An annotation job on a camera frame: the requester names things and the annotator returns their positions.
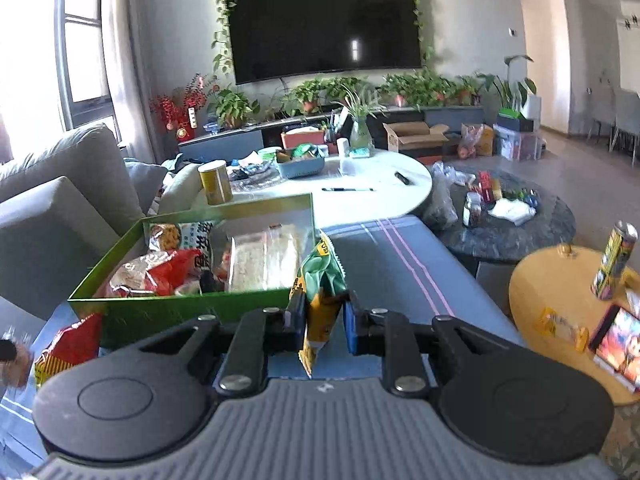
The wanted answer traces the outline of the white folded cloth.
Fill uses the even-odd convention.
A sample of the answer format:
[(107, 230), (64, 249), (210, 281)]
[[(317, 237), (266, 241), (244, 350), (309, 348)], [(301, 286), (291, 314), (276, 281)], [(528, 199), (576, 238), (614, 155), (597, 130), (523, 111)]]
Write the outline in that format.
[(536, 209), (521, 200), (508, 200), (507, 198), (500, 198), (495, 202), (495, 206), (488, 211), (488, 214), (492, 218), (506, 220), (514, 224), (514, 226), (521, 226), (530, 219), (536, 216)]

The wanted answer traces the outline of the green white snack bag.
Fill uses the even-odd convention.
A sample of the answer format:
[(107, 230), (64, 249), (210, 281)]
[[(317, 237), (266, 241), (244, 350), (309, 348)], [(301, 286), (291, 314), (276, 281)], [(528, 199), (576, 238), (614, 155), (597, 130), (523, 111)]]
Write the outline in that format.
[(197, 249), (200, 254), (195, 257), (197, 269), (212, 268), (212, 234), (213, 221), (186, 223), (151, 223), (148, 226), (148, 247), (150, 252), (168, 252), (168, 250)]

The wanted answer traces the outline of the red yellow snack bag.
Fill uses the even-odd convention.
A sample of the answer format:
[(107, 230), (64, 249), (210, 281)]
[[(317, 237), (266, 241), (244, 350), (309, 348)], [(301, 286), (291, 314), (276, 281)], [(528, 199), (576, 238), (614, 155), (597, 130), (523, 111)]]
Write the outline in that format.
[(59, 330), (34, 363), (36, 388), (54, 375), (96, 358), (102, 333), (102, 314), (93, 313)]

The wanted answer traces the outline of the white oval coffee table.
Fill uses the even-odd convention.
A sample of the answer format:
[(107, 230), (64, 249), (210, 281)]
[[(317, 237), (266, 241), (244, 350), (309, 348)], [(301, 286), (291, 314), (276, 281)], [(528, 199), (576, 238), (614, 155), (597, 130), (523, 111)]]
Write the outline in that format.
[[(395, 176), (398, 171), (412, 185)], [(322, 188), (374, 188), (374, 192), (323, 192)], [(432, 190), (430, 172), (417, 160), (384, 150), (374, 150), (368, 158), (331, 156), (324, 160), (320, 174), (283, 179), (277, 174), (259, 188), (237, 188), (232, 200), (265, 200), (310, 194), (314, 204), (314, 224), (318, 228), (366, 223), (417, 214)]]

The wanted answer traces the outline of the black remote control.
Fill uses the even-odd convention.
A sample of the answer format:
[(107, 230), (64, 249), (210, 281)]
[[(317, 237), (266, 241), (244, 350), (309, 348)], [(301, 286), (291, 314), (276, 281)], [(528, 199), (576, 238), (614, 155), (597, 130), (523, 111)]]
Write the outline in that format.
[(410, 179), (406, 176), (404, 176), (403, 174), (401, 174), (400, 172), (396, 171), (394, 173), (394, 176), (400, 181), (402, 182), (404, 185), (412, 185), (412, 182), (410, 181)]

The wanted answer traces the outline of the green cardboard box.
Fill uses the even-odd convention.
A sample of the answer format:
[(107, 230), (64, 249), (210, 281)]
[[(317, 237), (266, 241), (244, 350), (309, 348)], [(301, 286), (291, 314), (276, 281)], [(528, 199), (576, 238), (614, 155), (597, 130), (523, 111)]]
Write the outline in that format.
[(236, 322), (288, 305), (313, 241), (309, 194), (160, 214), (136, 222), (68, 301), (78, 318), (102, 316), (110, 350), (201, 314)]

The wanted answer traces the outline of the yellow black drink can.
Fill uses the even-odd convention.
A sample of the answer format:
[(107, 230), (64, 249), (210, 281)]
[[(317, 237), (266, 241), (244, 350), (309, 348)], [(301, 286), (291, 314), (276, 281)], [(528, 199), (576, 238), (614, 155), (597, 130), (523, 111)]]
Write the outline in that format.
[(638, 230), (631, 223), (615, 223), (591, 284), (591, 291), (598, 299), (613, 298), (637, 240)]

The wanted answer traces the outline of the glass vase with green plant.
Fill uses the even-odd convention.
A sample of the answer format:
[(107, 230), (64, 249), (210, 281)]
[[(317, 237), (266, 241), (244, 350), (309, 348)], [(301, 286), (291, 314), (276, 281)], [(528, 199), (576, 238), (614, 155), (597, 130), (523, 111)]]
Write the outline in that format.
[(382, 113), (384, 110), (384, 106), (378, 99), (378, 92), (369, 88), (361, 90), (346, 88), (344, 107), (352, 118), (352, 132), (349, 137), (350, 148), (352, 150), (372, 150), (374, 143), (367, 125), (367, 118), (369, 116), (375, 117), (376, 114)]

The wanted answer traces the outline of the bread slice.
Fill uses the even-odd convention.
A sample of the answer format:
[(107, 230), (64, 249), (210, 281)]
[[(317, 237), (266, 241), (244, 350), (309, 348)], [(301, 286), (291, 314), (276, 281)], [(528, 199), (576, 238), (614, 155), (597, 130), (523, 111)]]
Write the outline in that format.
[(289, 289), (305, 244), (306, 232), (292, 224), (232, 237), (228, 292)]

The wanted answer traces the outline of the smartphone with red case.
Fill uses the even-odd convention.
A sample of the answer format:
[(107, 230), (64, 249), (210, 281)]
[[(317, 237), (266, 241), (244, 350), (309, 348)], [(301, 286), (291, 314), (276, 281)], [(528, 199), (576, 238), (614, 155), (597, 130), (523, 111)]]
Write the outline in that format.
[(618, 304), (605, 312), (588, 349), (626, 389), (639, 392), (639, 319)]

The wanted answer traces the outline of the grey sofa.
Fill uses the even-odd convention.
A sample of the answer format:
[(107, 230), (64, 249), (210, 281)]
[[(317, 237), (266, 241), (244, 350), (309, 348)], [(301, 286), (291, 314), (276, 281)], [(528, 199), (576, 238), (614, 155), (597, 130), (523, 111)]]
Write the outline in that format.
[(46, 320), (140, 219), (188, 210), (198, 167), (126, 159), (99, 124), (1, 167), (1, 298)]

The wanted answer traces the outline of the yellow green snack bag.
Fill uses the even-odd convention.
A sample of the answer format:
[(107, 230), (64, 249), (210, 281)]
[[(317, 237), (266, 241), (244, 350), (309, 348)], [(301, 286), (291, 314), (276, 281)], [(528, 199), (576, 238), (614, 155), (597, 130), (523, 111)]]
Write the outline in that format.
[(290, 296), (294, 292), (306, 295), (304, 341), (298, 358), (311, 378), (318, 354), (329, 341), (348, 296), (344, 268), (326, 232), (319, 232), (318, 243), (303, 261)]

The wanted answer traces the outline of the dark marble round table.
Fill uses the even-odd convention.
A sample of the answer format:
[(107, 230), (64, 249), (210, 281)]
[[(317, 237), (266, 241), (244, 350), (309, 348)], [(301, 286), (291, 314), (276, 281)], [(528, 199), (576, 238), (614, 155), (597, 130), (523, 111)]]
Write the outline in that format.
[(574, 214), (558, 196), (540, 185), (491, 169), (488, 174), (500, 181), (506, 192), (533, 192), (536, 214), (520, 226), (488, 214), (483, 208), (480, 224), (467, 228), (458, 220), (448, 228), (432, 231), (450, 252), (463, 262), (517, 264), (541, 248), (570, 243), (576, 235)]

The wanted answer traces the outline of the large red snack bag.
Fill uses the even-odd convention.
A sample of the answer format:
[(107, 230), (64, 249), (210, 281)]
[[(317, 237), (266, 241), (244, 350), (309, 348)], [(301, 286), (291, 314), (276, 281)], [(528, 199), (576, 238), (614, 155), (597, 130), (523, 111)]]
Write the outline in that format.
[(199, 249), (149, 252), (121, 264), (98, 288), (96, 298), (150, 298), (201, 295), (204, 254)]

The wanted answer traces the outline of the open cardboard box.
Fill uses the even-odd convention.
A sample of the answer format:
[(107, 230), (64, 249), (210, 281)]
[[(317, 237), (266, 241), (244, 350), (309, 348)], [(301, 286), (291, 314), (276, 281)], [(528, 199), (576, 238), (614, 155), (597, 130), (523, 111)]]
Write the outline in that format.
[(449, 127), (444, 124), (430, 127), (426, 122), (393, 122), (383, 127), (388, 149), (396, 153), (442, 148), (448, 142)]

